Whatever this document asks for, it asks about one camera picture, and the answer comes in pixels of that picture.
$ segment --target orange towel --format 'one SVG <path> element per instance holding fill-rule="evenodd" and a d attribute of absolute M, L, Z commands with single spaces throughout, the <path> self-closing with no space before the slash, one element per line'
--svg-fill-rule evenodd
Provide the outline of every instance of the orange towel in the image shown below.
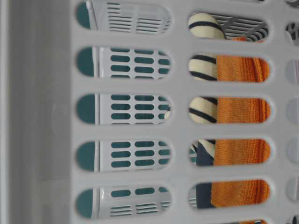
<path fill-rule="evenodd" d="M 259 58 L 217 56 L 218 81 L 263 82 L 269 72 L 269 65 Z M 218 98 L 217 123 L 262 123 L 269 115 L 270 107 L 262 99 Z M 262 163 L 269 156 L 264 140 L 217 140 L 214 165 Z M 211 202 L 215 207 L 256 204 L 264 202 L 269 192 L 261 180 L 213 183 Z"/>

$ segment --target teal surface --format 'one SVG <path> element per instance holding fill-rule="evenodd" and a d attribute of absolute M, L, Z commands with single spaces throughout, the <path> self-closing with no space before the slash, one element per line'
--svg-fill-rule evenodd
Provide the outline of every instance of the teal surface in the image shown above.
<path fill-rule="evenodd" d="M 77 19 L 79 24 L 85 28 L 90 28 L 88 11 L 86 4 L 82 3 L 77 8 Z M 77 66 L 82 74 L 93 76 L 92 48 L 83 49 L 77 58 Z M 78 102 L 78 116 L 87 123 L 95 122 L 94 96 L 89 95 Z M 83 144 L 77 152 L 78 164 L 81 168 L 89 171 L 94 170 L 94 142 Z M 91 218 L 93 209 L 93 191 L 83 192 L 77 200 L 79 213 L 86 218 Z"/>
<path fill-rule="evenodd" d="M 84 191 L 77 199 L 77 210 L 80 215 L 91 218 L 93 209 L 93 190 Z"/>

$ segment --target striped fabric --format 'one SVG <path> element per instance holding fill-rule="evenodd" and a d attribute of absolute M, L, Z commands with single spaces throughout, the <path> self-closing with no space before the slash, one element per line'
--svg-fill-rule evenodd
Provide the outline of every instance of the striped fabric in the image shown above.
<path fill-rule="evenodd" d="M 225 39 L 225 35 L 216 19 L 209 14 L 197 13 L 190 17 L 189 29 L 198 38 Z M 197 81 L 217 81 L 216 55 L 200 54 L 189 61 L 189 71 Z M 189 106 L 191 119 L 197 124 L 217 122 L 216 98 L 196 97 Z M 193 147 L 196 149 L 196 165 L 212 166 L 214 164 L 215 140 L 199 139 Z M 213 208 L 211 204 L 212 183 L 196 185 L 196 202 L 198 209 Z"/>
<path fill-rule="evenodd" d="M 225 35 L 217 20 L 206 13 L 197 13 L 190 17 L 188 26 L 191 33 L 198 38 L 225 39 Z M 194 55 L 189 61 L 189 71 L 197 81 L 217 81 L 216 56 L 213 54 Z M 196 97 L 189 107 L 189 114 L 198 124 L 216 123 L 217 99 L 208 97 Z M 171 115 L 170 108 L 165 114 L 165 119 Z M 197 151 L 201 145 L 206 153 L 214 158 L 215 141 L 199 139 L 191 146 L 191 150 Z"/>
<path fill-rule="evenodd" d="M 217 20 L 206 13 L 197 13 L 190 17 L 188 26 L 191 33 L 200 38 L 225 39 Z"/>

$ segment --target ventilation slot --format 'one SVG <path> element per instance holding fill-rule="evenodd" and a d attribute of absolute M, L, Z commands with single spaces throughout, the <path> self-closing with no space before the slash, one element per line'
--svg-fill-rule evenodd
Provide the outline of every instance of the ventilation slot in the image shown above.
<path fill-rule="evenodd" d="M 256 69 L 257 74 L 251 75 L 250 69 L 244 70 L 243 64 L 249 65 L 249 68 Z M 268 79 L 271 68 L 261 58 L 198 53 L 189 60 L 189 72 L 196 81 L 200 82 L 261 83 Z M 217 103 L 216 98 L 205 98 L 205 100 Z"/>
<path fill-rule="evenodd" d="M 137 204 L 136 205 L 137 214 L 148 214 L 148 213 L 156 213 L 158 212 L 156 203 L 148 203 L 148 204 Z"/>
<path fill-rule="evenodd" d="M 158 35 L 169 29 L 171 17 L 161 6 L 91 0 L 77 9 L 77 20 L 87 29 Z"/>
<path fill-rule="evenodd" d="M 131 195 L 129 190 L 115 190 L 111 192 L 111 197 L 128 197 Z"/>
<path fill-rule="evenodd" d="M 160 140 L 93 141 L 81 145 L 77 152 L 79 166 L 92 172 L 158 170 L 170 159 L 170 147 Z"/>
<path fill-rule="evenodd" d="M 229 105 L 226 110 L 227 115 L 219 114 L 216 116 L 217 107 Z M 227 98 L 227 97 L 196 97 L 189 105 L 190 118 L 197 124 L 233 124 L 233 123 L 263 123 L 271 115 L 270 105 L 264 99 L 259 98 Z"/>
<path fill-rule="evenodd" d="M 97 46 L 79 52 L 77 67 L 95 78 L 161 79 L 169 73 L 171 61 L 158 50 Z"/>
<path fill-rule="evenodd" d="M 154 95 L 91 94 L 79 100 L 77 111 L 89 124 L 134 125 L 163 123 L 168 108 L 165 98 Z"/>
<path fill-rule="evenodd" d="M 201 22 L 206 21 L 206 14 L 198 13 L 190 17 L 188 26 L 192 34 L 196 37 L 211 39 L 234 39 L 244 37 L 247 41 L 256 42 L 268 36 L 268 26 L 262 20 L 253 18 L 243 18 L 234 15 L 213 14 L 210 13 L 210 20 L 214 26 L 208 26 L 214 29 L 213 33 L 203 33 Z"/>
<path fill-rule="evenodd" d="M 111 217 L 130 216 L 130 215 L 132 215 L 132 209 L 130 205 L 112 207 L 110 210 Z"/>
<path fill-rule="evenodd" d="M 268 183 L 264 180 L 207 182 L 192 188 L 188 200 L 194 209 L 220 209 L 264 203 L 268 200 L 270 191 Z"/>
<path fill-rule="evenodd" d="M 171 203 L 170 201 L 166 201 L 166 202 L 161 202 L 160 204 L 163 210 L 167 210 L 170 206 L 170 203 Z"/>
<path fill-rule="evenodd" d="M 198 139 L 187 149 L 191 163 L 202 166 L 233 166 L 265 163 L 270 155 L 270 145 L 263 139 Z M 216 160 L 215 151 L 218 152 L 217 158 L 226 158 L 225 161 Z M 251 160 L 246 160 L 252 154 L 255 155 Z"/>

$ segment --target dark blue fabric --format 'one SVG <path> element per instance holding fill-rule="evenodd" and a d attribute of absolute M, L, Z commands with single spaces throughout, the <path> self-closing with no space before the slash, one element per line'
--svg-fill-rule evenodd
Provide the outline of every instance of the dark blue fabric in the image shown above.
<path fill-rule="evenodd" d="M 196 165 L 212 166 L 214 164 L 213 157 L 206 151 L 203 145 L 198 142 Z M 211 204 L 212 183 L 200 183 L 196 185 L 196 202 L 198 209 L 214 208 Z"/>

